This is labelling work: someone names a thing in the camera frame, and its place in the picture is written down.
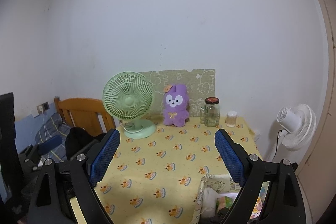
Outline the green orange tissue box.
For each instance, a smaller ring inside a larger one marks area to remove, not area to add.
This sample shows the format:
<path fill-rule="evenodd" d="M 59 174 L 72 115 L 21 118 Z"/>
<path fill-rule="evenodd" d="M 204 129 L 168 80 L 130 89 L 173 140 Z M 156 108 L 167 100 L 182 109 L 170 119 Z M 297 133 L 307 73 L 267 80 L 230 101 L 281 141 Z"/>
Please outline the green orange tissue box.
<path fill-rule="evenodd" d="M 224 208 L 230 209 L 236 200 L 236 197 L 236 194 L 220 195 L 216 201 L 217 210 L 220 211 Z"/>

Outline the patterned fabric storage box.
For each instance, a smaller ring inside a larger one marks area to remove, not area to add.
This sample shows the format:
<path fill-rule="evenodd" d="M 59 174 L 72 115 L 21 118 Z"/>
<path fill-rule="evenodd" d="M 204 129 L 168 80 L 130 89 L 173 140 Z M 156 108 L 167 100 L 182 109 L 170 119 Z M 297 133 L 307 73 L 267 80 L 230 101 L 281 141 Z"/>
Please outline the patterned fabric storage box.
<path fill-rule="evenodd" d="M 226 214 L 239 195 L 241 187 L 228 174 L 207 174 L 198 188 L 192 223 L 205 222 Z"/>

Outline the black cloth on bed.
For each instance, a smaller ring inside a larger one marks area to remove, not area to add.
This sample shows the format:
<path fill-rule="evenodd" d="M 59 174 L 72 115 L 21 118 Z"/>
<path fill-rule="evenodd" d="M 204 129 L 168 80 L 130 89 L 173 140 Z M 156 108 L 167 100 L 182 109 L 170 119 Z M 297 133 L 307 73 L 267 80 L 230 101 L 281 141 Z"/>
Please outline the black cloth on bed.
<path fill-rule="evenodd" d="M 83 128 L 72 127 L 65 141 L 67 160 L 72 160 L 81 153 L 86 154 L 94 144 L 102 141 L 105 135 L 106 133 L 101 133 L 92 136 Z"/>

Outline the blue plaid bedding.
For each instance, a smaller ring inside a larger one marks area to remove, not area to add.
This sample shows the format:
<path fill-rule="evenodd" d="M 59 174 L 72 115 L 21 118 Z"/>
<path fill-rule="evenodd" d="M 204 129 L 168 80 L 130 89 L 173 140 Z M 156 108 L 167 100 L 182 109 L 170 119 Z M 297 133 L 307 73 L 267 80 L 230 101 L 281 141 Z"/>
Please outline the blue plaid bedding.
<path fill-rule="evenodd" d="M 35 135 L 35 144 L 41 144 L 55 136 L 62 138 L 62 143 L 50 152 L 42 155 L 42 161 L 51 158 L 54 162 L 66 161 L 66 146 L 65 141 L 71 127 L 63 122 L 60 114 L 53 114 L 48 121 L 38 130 Z"/>

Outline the white standing fan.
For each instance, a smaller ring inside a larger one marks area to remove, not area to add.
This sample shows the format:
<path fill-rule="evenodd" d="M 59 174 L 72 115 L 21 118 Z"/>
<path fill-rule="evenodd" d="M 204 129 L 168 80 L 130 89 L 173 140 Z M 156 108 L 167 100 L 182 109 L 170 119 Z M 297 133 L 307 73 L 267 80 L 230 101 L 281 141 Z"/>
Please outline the white standing fan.
<path fill-rule="evenodd" d="M 313 139 L 317 127 L 315 112 L 305 103 L 283 107 L 276 116 L 276 122 L 281 128 L 277 133 L 273 160 L 281 144 L 292 152 L 305 147 Z"/>

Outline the wooden bed headboard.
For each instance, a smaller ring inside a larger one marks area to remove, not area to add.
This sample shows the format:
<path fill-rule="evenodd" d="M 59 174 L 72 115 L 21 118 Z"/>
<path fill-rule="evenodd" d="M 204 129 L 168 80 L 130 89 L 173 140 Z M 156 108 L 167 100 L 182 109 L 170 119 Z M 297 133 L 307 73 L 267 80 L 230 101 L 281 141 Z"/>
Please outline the wooden bed headboard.
<path fill-rule="evenodd" d="M 105 110 L 102 100 L 91 98 L 54 98 L 56 111 L 71 127 L 81 127 L 91 136 L 116 128 L 114 119 Z"/>

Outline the cotton swab container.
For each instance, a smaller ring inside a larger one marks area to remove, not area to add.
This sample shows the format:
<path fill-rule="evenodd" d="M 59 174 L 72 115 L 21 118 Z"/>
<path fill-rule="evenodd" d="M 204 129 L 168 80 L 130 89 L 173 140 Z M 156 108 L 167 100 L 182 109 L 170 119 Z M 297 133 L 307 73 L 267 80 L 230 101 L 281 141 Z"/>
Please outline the cotton swab container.
<path fill-rule="evenodd" d="M 228 111 L 226 116 L 227 127 L 235 127 L 237 121 L 238 113 L 236 111 Z"/>

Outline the glass jar with dark lid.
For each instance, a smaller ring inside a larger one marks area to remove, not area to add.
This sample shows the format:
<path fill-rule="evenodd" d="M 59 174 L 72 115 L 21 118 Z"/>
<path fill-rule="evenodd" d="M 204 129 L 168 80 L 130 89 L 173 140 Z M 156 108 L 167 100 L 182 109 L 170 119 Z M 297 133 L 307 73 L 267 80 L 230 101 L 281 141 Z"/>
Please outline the glass jar with dark lid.
<path fill-rule="evenodd" d="M 200 110 L 200 120 L 207 127 L 216 127 L 220 122 L 221 107 L 219 98 L 208 97 Z"/>

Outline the green desk fan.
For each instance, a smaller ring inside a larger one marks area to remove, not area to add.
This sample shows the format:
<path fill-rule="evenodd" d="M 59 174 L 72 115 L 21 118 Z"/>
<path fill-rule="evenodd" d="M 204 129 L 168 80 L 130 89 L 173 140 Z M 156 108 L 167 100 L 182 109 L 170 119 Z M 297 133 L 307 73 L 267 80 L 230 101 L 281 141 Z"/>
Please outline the green desk fan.
<path fill-rule="evenodd" d="M 105 110 L 117 118 L 126 137 L 148 138 L 156 125 L 143 117 L 151 109 L 154 100 L 150 81 L 140 73 L 122 72 L 113 76 L 102 93 Z"/>

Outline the purple plush rabbit toy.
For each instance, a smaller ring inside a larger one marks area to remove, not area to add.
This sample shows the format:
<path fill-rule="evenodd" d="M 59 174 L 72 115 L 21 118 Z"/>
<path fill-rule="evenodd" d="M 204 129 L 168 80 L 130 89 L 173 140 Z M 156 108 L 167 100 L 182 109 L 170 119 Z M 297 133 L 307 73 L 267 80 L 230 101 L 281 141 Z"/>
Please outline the purple plush rabbit toy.
<path fill-rule="evenodd" d="M 189 118 L 189 95 L 184 84 L 168 85 L 164 89 L 163 124 L 183 127 Z"/>

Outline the wall power socket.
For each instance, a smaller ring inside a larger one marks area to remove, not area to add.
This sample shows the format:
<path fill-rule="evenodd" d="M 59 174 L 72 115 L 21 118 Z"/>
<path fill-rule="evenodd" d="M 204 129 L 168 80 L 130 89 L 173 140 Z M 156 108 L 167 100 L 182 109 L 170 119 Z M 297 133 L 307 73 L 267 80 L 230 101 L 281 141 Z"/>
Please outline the wall power socket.
<path fill-rule="evenodd" d="M 49 109 L 50 109 L 50 106 L 49 106 L 48 102 L 42 103 L 42 104 L 37 106 L 37 111 L 38 111 L 39 114 L 43 113 L 43 112 L 45 112 Z"/>

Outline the beige patterned wall board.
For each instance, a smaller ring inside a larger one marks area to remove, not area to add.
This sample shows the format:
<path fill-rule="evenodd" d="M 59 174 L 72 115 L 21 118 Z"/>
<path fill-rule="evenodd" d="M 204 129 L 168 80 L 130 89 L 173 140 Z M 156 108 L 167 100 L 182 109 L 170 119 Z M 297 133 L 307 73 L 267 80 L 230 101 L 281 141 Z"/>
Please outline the beige patterned wall board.
<path fill-rule="evenodd" d="M 168 85 L 186 85 L 190 99 L 189 113 L 192 117 L 198 117 L 205 99 L 215 95 L 215 69 L 148 71 L 141 74 L 151 82 L 154 90 L 154 101 L 150 110 L 152 114 L 163 113 L 164 89 Z"/>

